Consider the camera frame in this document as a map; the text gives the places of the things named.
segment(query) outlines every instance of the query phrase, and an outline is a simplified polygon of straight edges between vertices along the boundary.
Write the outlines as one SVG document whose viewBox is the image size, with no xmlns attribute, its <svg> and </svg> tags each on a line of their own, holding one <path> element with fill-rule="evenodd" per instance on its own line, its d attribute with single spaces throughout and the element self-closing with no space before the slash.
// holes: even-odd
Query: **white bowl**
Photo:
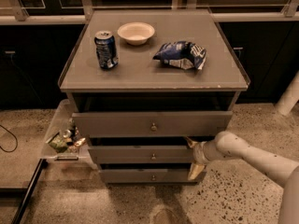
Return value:
<svg viewBox="0 0 299 224">
<path fill-rule="evenodd" d="M 131 22 L 121 26 L 118 35 L 125 39 L 127 43 L 139 46 L 147 42 L 155 33 L 155 29 L 143 22 Z"/>
</svg>

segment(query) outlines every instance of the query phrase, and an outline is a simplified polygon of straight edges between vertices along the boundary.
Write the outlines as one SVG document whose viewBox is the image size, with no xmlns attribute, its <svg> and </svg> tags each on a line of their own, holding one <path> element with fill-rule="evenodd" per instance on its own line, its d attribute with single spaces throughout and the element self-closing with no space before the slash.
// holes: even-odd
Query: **speckled floor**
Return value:
<svg viewBox="0 0 299 224">
<path fill-rule="evenodd" d="M 0 111 L 0 124 L 19 146 L 0 151 L 0 187 L 26 186 L 38 163 L 54 110 Z M 299 105 L 287 117 L 272 104 L 236 105 L 228 130 L 253 146 L 299 161 Z M 0 145 L 14 139 L 0 128 Z M 196 186 L 108 187 L 88 165 L 50 162 L 39 178 L 22 223 L 277 223 L 283 189 L 243 161 L 215 161 Z M 0 203 L 0 223 L 17 204 Z"/>
</svg>

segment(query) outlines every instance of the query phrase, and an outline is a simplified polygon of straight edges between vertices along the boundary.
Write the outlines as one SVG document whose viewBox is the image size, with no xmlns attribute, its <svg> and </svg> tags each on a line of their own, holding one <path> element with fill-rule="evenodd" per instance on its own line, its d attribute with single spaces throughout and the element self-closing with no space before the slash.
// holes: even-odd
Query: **white post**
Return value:
<svg viewBox="0 0 299 224">
<path fill-rule="evenodd" d="M 276 104 L 277 111 L 286 116 L 299 100 L 299 71 Z"/>
</svg>

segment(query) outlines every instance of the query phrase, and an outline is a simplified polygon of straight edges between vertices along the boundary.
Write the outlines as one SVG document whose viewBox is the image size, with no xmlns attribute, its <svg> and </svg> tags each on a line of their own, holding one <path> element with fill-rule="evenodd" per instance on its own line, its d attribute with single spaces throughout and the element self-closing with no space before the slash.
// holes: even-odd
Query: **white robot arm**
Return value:
<svg viewBox="0 0 299 224">
<path fill-rule="evenodd" d="M 229 132 L 218 133 L 214 140 L 207 142 L 186 140 L 194 156 L 190 180 L 212 161 L 242 159 L 284 188 L 279 224 L 299 223 L 299 162 L 253 147 Z"/>
</svg>

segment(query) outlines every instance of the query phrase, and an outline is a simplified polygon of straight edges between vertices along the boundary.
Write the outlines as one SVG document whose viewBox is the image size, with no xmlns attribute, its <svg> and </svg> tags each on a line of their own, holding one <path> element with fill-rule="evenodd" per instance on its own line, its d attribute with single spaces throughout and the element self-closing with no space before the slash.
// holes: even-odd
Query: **gray tabletop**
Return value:
<svg viewBox="0 0 299 224">
<path fill-rule="evenodd" d="M 117 34 L 127 22 L 141 21 L 155 28 L 142 46 L 128 45 Z M 99 67 L 94 35 L 112 31 L 119 64 Z M 202 71 L 183 70 L 152 60 L 163 43 L 190 41 L 206 48 Z M 245 91 L 248 82 L 205 10 L 94 11 L 78 51 L 61 84 L 62 91 Z"/>
</svg>

